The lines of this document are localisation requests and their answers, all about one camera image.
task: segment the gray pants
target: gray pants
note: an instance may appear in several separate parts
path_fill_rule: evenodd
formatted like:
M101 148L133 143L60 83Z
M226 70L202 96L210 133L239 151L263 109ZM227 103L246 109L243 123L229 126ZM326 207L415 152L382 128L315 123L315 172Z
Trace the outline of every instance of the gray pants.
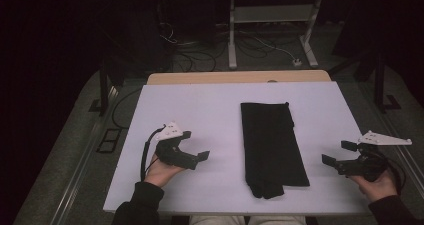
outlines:
M191 216L190 225L246 225L243 216ZM251 216L248 225L306 225L304 216Z

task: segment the person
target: person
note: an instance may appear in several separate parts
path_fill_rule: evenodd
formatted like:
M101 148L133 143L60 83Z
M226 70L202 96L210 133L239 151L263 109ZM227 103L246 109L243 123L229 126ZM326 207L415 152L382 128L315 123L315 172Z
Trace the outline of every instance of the person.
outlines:
M113 218L113 225L132 224L159 224L159 214L157 212L159 202L164 196L162 187L165 186L176 174L185 169L170 166L162 163L153 155L149 171L144 181L135 184L133 196L129 202L122 203L116 210ZM362 176L350 176L350 179L359 185L359 189L364 193L369 201L369 209L374 215L379 225L424 225L424 220L416 219L401 201L396 192L396 186L388 170L374 182L368 182ZM275 216L276 220L263 224L305 224L304 217ZM192 217L190 223L200 224L244 224L244 219L240 216L228 217ZM257 224L261 224L261 217L254 218Z

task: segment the black sleeve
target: black sleeve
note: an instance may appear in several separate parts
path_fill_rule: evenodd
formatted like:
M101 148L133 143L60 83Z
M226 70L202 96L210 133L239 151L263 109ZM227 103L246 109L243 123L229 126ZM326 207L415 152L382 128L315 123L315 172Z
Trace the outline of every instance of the black sleeve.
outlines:
M369 208L379 225L424 224L424 220L416 219L396 195L375 201Z
M164 191L147 182L135 184L131 201L122 203L113 217L113 225L159 224L158 207Z

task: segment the sleeve cuff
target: sleeve cuff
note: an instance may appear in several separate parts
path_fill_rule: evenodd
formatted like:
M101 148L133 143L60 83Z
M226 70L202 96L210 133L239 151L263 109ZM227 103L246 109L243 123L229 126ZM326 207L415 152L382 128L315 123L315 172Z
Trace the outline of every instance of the sleeve cuff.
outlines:
M164 191L160 187L148 182L138 182L135 184L131 203L157 210L163 195Z
M378 224L384 222L407 221L414 216L397 195L388 196L369 205Z

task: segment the desk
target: desk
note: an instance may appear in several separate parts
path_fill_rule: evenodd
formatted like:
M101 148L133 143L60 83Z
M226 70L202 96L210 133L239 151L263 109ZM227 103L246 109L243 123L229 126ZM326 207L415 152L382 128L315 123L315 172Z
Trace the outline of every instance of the desk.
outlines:
M278 82L266 83L269 80ZM285 186L285 195L270 200L253 197L244 181L241 101L290 103L310 187ZM152 131L170 120L192 131L192 137L180 145L181 150L192 154L210 150L211 154L195 171L176 176L164 188L161 214L368 212L367 201L357 186L321 163L321 153L339 159L356 158L356 153L340 148L340 141L356 141L361 135L337 84L323 71L152 75L141 92L105 211L113 212L130 199L139 180L142 144ZM154 146L152 143L148 157Z

